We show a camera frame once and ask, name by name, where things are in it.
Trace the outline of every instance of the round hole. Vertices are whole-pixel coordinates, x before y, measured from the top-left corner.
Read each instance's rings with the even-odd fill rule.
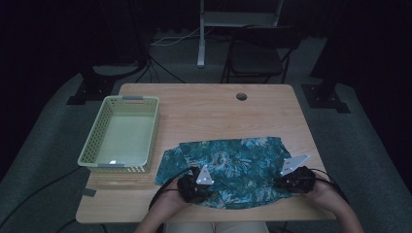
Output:
[[[248,98],[248,96],[245,93],[237,93],[236,99],[240,101],[245,101]]]

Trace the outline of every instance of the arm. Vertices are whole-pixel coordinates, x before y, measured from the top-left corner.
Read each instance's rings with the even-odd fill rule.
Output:
[[[178,179],[175,179],[165,189],[177,189],[177,182]],[[165,191],[154,202],[149,212],[137,226],[135,233],[155,233],[164,221],[190,205],[191,203],[183,200],[179,191]]]
[[[334,213],[343,233],[364,232],[354,210],[329,184],[316,181],[313,190],[304,196],[325,210]]]

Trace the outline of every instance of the table leg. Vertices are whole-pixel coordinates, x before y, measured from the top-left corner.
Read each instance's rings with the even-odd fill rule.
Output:
[[[273,26],[277,26],[279,22],[279,18],[281,17],[282,7],[283,7],[284,0],[279,0],[278,6],[276,7],[276,20],[273,23]]]
[[[202,68],[205,65],[205,8],[204,0],[200,0],[200,40],[199,54],[197,56],[197,67]]]

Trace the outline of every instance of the metal bracket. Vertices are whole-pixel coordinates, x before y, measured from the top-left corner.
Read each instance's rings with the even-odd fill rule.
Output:
[[[292,158],[286,158],[282,171],[281,171],[281,175],[285,176],[289,173],[294,172],[294,170],[296,170],[300,165],[306,162],[306,160],[308,160],[309,158],[310,158],[309,154],[303,154],[303,155],[295,156]]]
[[[309,107],[312,109],[335,109],[339,114],[350,114],[351,111],[346,103],[340,101],[336,91],[332,91],[327,99],[320,97],[321,85],[303,84],[302,89],[308,101]]]
[[[197,177],[196,183],[197,184],[204,184],[204,185],[212,185],[214,183],[214,181],[210,177],[210,173],[209,173],[209,170],[207,168],[207,164],[205,164],[202,167],[202,170],[200,171],[200,174]]]

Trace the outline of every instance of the basket handle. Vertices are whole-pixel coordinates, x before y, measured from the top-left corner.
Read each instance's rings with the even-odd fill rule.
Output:
[[[124,95],[123,100],[143,100],[143,95]]]
[[[124,167],[124,164],[121,164],[121,163],[117,163],[117,164],[99,163],[99,164],[97,164],[97,167],[102,167],[102,168],[117,168],[117,167]]]

